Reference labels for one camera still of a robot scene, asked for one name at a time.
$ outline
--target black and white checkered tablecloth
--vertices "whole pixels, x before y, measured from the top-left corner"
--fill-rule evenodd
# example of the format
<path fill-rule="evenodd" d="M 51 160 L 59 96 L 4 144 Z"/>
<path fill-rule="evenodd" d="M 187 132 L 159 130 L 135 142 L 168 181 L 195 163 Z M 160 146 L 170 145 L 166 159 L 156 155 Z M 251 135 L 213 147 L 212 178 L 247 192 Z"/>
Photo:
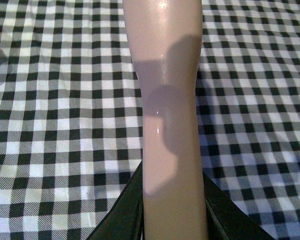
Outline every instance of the black and white checkered tablecloth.
<path fill-rule="evenodd" d="M 300 240 L 300 0 L 204 0 L 204 171 Z M 142 158 L 117 0 L 0 1 L 0 240 L 84 240 Z"/>

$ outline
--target black leather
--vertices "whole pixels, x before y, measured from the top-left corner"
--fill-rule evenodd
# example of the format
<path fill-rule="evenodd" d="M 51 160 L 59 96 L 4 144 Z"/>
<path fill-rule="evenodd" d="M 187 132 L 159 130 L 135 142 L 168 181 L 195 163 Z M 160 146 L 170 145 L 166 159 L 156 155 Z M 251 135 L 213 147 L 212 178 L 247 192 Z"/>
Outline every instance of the black leather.
<path fill-rule="evenodd" d="M 209 240 L 274 239 L 245 215 L 211 179 L 206 175 L 203 178 Z M 87 240 L 140 240 L 142 229 L 141 163 L 111 211 Z"/>

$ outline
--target checkered pattern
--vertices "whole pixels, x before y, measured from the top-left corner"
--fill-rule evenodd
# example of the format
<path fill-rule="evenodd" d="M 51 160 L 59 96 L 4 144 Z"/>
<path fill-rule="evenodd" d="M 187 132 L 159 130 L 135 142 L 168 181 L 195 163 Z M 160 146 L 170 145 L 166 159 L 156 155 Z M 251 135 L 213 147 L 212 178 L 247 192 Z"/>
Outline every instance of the checkered pattern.
<path fill-rule="evenodd" d="M 300 0 L 205 0 L 204 171 L 300 240 Z M 85 239 L 141 160 L 122 1 L 0 2 L 0 240 Z"/>
<path fill-rule="evenodd" d="M 121 3 L 0 3 L 0 239 L 86 239 L 141 161 L 140 105 Z"/>
<path fill-rule="evenodd" d="M 275 239 L 300 240 L 300 1 L 204 1 L 205 172 Z"/>

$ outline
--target skin-colored leg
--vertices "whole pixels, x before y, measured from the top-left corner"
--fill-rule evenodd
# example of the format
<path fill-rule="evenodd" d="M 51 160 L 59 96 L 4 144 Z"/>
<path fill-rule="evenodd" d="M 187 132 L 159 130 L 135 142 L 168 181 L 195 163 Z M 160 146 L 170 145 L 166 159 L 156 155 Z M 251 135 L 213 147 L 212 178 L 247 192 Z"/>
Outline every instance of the skin-colored leg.
<path fill-rule="evenodd" d="M 200 0 L 123 0 L 143 109 L 146 240 L 208 239 L 195 107 Z"/>

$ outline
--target gingham fabric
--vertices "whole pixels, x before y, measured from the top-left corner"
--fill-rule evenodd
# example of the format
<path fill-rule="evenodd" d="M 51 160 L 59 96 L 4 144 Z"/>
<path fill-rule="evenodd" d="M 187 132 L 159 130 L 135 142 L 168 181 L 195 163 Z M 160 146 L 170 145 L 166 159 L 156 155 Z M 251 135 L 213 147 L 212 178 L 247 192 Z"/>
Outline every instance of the gingham fabric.
<path fill-rule="evenodd" d="M 300 0 L 205 0 L 202 166 L 300 240 Z M 0 1 L 0 240 L 86 239 L 142 158 L 122 1 Z"/>

